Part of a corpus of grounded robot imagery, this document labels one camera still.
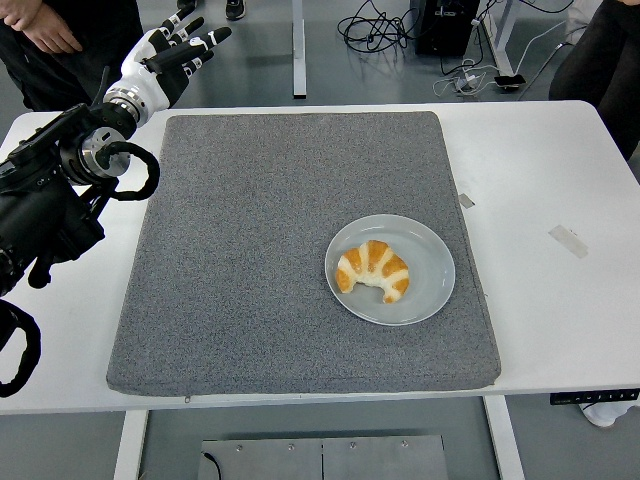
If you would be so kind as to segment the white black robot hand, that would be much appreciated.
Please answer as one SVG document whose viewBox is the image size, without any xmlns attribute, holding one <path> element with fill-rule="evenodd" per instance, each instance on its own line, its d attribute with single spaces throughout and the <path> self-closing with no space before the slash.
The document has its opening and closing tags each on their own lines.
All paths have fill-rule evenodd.
<svg viewBox="0 0 640 480">
<path fill-rule="evenodd" d="M 204 19 L 192 19 L 187 4 L 160 26 L 143 34 L 121 65 L 121 79 L 109 88 L 134 101 L 141 117 L 172 107 L 191 77 L 214 57 L 214 49 L 229 38 L 223 26 L 199 35 Z"/>
</svg>

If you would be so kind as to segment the person's right hand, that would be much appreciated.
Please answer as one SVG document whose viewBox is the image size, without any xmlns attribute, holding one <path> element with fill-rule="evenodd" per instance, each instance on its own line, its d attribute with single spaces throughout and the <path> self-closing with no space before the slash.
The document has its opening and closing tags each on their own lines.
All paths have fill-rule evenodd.
<svg viewBox="0 0 640 480">
<path fill-rule="evenodd" d="M 66 21 L 40 0 L 2 0 L 1 20 L 47 54 L 74 54 L 83 47 Z"/>
</svg>

